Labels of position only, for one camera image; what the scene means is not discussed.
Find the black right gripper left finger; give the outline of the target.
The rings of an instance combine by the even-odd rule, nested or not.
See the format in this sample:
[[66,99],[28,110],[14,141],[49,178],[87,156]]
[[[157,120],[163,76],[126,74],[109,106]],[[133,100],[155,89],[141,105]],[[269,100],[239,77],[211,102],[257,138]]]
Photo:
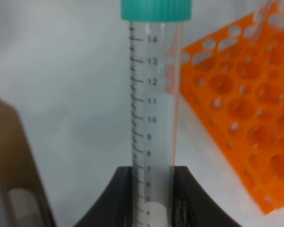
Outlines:
[[108,186],[77,227],[131,227],[133,225],[132,167],[116,169]]

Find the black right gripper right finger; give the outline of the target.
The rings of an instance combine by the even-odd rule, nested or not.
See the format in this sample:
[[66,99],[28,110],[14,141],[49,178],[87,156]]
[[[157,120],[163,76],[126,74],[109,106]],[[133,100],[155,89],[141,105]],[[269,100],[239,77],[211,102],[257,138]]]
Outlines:
[[240,227],[201,187],[186,166],[175,167],[173,227]]

